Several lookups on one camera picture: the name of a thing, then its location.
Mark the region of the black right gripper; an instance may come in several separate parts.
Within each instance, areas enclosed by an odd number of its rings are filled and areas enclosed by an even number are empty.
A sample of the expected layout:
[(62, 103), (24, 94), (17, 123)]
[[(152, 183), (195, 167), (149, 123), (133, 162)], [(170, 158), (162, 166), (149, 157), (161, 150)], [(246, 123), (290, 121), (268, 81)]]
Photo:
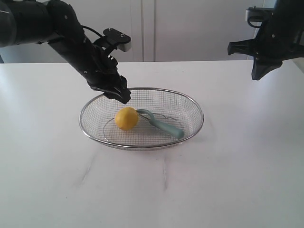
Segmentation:
[(255, 39), (229, 42), (228, 55), (254, 56), (252, 79), (260, 80), (281, 67), (284, 60), (304, 56), (303, 14), (272, 14), (258, 26)]

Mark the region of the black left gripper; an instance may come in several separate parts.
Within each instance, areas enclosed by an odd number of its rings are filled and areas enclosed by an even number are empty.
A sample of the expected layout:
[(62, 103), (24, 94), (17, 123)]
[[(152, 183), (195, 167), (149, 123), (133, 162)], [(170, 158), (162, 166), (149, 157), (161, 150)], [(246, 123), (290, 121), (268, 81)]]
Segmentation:
[(126, 104), (131, 100), (127, 79), (118, 74), (117, 62), (100, 47), (81, 47), (80, 75), (91, 87), (107, 90), (108, 99)]

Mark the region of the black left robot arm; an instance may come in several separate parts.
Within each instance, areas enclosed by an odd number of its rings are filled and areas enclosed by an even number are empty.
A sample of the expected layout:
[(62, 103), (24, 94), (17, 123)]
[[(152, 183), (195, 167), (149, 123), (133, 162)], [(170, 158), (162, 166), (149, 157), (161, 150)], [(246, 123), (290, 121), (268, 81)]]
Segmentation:
[(2, 0), (0, 2), (0, 46), (47, 43), (88, 83), (92, 90), (126, 104), (131, 99), (127, 79), (118, 73), (111, 52), (130, 49), (131, 38), (107, 28), (92, 42), (70, 4), (61, 0)]

